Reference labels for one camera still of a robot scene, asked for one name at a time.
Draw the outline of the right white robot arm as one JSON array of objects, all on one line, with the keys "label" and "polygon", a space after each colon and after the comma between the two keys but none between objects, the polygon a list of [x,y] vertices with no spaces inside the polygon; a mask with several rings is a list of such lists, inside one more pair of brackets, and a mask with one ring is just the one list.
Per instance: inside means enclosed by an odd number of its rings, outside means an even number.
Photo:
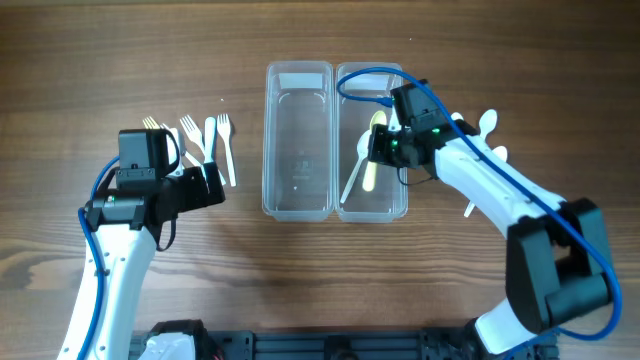
[{"label": "right white robot arm", "polygon": [[615,329],[621,287],[603,215],[592,201],[569,202],[527,179],[453,118],[424,80],[393,89],[382,103],[393,108],[399,127],[373,128],[370,160],[424,168],[467,197],[506,239],[506,298],[472,323],[484,352],[513,355],[606,305],[609,322],[583,338],[599,340]]}]

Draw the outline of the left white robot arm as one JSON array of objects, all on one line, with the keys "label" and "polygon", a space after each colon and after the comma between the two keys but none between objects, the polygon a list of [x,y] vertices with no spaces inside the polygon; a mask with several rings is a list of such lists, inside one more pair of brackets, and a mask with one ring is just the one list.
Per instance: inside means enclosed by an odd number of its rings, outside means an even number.
[{"label": "left white robot arm", "polygon": [[179,143],[166,129],[122,130],[119,154],[98,175],[78,210],[87,251],[61,359],[124,359],[141,287],[164,223],[225,200],[218,166],[173,173]]}]

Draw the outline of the yellow plastic spoon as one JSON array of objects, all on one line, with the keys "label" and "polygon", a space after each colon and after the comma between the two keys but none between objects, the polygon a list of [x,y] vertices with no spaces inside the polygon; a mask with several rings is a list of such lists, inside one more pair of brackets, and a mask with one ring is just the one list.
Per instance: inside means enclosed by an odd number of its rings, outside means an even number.
[{"label": "yellow plastic spoon", "polygon": [[[387,124],[387,116],[384,111],[377,111],[373,114],[370,121],[370,132],[373,132],[373,128],[377,124],[381,124],[381,125]],[[362,183],[362,188],[364,191],[372,192],[374,190],[375,184],[376,184],[376,171],[377,171],[377,164],[368,160],[365,168],[363,183]]]}]

